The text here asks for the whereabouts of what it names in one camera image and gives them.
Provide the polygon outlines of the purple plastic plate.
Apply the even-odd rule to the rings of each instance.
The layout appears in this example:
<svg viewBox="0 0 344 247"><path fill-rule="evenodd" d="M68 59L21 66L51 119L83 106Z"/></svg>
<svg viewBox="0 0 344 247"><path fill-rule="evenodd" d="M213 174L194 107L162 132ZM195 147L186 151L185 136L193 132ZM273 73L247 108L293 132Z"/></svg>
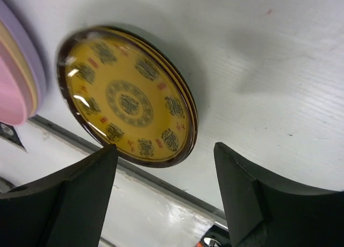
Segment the purple plastic plate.
<svg viewBox="0 0 344 247"><path fill-rule="evenodd" d="M38 91L39 104L37 109L39 109L44 102L47 89L41 58L22 24L3 1L1 1L1 22L9 30L28 63Z"/></svg>

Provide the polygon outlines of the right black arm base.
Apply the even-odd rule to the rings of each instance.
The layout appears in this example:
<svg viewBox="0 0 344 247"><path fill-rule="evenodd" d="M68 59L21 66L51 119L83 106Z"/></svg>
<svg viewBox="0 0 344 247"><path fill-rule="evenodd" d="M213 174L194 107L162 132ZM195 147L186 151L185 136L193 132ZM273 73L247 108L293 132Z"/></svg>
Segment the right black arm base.
<svg viewBox="0 0 344 247"><path fill-rule="evenodd" d="M198 241L195 247L231 247L228 229L215 223Z"/></svg>

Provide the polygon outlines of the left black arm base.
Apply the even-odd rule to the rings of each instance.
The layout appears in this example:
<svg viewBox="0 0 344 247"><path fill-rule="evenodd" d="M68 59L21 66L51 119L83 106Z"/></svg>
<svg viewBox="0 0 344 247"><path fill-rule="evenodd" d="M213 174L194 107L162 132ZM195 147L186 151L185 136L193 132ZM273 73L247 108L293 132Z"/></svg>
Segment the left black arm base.
<svg viewBox="0 0 344 247"><path fill-rule="evenodd" d="M27 152L14 126L1 122L1 138L22 151Z"/></svg>

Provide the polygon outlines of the pink plastic plate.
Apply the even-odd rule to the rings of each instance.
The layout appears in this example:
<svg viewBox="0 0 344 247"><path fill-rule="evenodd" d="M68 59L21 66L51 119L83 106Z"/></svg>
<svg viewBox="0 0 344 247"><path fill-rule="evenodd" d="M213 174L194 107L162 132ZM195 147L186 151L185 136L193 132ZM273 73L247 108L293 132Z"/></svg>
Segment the pink plastic plate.
<svg viewBox="0 0 344 247"><path fill-rule="evenodd" d="M30 90L7 48L1 44L1 122L17 126L30 114Z"/></svg>

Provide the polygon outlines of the yellow brown patterned dish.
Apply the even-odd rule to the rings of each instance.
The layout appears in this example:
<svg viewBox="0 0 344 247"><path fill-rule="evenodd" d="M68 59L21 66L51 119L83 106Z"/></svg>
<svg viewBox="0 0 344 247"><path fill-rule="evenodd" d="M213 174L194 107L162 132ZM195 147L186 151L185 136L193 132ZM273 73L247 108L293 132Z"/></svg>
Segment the yellow brown patterned dish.
<svg viewBox="0 0 344 247"><path fill-rule="evenodd" d="M83 129L119 156L167 168L192 152L196 102L180 71L144 38L96 26L66 36L56 57L61 94Z"/></svg>

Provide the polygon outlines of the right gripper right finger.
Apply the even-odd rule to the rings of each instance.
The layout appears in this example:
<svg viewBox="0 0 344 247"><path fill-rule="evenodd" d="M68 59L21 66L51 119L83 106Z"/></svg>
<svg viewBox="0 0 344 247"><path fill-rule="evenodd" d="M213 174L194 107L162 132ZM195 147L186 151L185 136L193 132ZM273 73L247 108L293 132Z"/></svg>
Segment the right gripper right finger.
<svg viewBox="0 0 344 247"><path fill-rule="evenodd" d="M298 183L214 146L233 246L343 246L343 193Z"/></svg>

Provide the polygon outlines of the orange plastic plate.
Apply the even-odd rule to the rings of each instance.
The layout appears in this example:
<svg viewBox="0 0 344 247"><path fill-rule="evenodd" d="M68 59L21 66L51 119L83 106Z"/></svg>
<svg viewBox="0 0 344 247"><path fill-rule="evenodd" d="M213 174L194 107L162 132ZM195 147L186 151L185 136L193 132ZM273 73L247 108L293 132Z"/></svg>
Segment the orange plastic plate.
<svg viewBox="0 0 344 247"><path fill-rule="evenodd" d="M27 61L25 60L16 41L14 40L14 38L12 37L12 35L10 34L6 26L3 24L3 22L1 22L1 43L4 45L6 50L11 55L12 59L14 60L17 67L19 68L30 90L31 97L32 97L32 104L33 104L33 108L29 116L30 118L35 115L35 112L37 111L38 104L39 104L37 87L36 87L35 81L33 79L33 75L31 73L31 70L28 66Z"/></svg>

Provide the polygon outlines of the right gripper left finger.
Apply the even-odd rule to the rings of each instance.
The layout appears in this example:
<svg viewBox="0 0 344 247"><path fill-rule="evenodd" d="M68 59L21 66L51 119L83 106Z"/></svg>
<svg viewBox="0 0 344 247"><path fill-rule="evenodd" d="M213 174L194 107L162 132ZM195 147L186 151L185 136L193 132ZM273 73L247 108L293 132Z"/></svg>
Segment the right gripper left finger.
<svg viewBox="0 0 344 247"><path fill-rule="evenodd" d="M118 163L107 145L1 194L1 246L98 246Z"/></svg>

